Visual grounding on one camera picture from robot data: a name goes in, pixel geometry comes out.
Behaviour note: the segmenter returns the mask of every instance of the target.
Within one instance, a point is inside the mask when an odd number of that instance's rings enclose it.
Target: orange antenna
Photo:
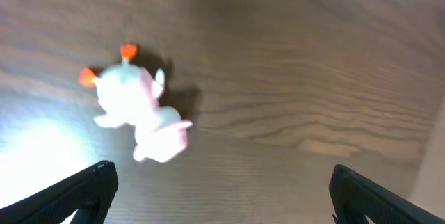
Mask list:
[[[79,74],[79,83],[82,86],[93,88],[95,86],[94,79],[96,74],[89,68],[84,68]]]
[[[122,60],[131,61],[134,56],[138,53],[138,47],[133,44],[120,45],[120,54],[122,55]]]

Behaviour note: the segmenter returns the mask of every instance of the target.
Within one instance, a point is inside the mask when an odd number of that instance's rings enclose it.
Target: wood grain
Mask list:
[[[0,0],[0,151],[15,163],[15,139],[38,147],[51,134],[13,136],[57,126],[85,149],[76,169],[116,161],[109,223],[331,222],[337,162],[409,194],[445,89],[444,11],[444,0]],[[195,122],[172,163],[135,163],[130,127],[91,120],[95,92],[76,77],[118,61],[123,42],[140,44],[140,65],[169,67],[163,104]],[[55,159],[48,143],[36,152]]]

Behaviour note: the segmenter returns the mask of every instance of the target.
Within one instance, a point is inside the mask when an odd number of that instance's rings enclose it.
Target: pink ear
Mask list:
[[[159,97],[162,95],[162,93],[164,93],[164,87],[160,83],[153,81],[153,84],[152,84],[153,98],[159,99]]]

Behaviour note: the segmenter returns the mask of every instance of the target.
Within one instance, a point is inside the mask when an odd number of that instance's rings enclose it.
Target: white plush toy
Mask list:
[[[130,63],[137,54],[135,45],[122,45],[122,62],[105,69],[99,77],[88,68],[79,75],[79,82],[97,88],[99,105],[106,114],[94,121],[101,127],[134,125],[136,147],[133,158],[150,158],[167,162],[187,148],[189,120],[182,120],[176,109],[159,107],[158,99],[165,89],[165,75],[158,69],[153,80],[143,67]]]

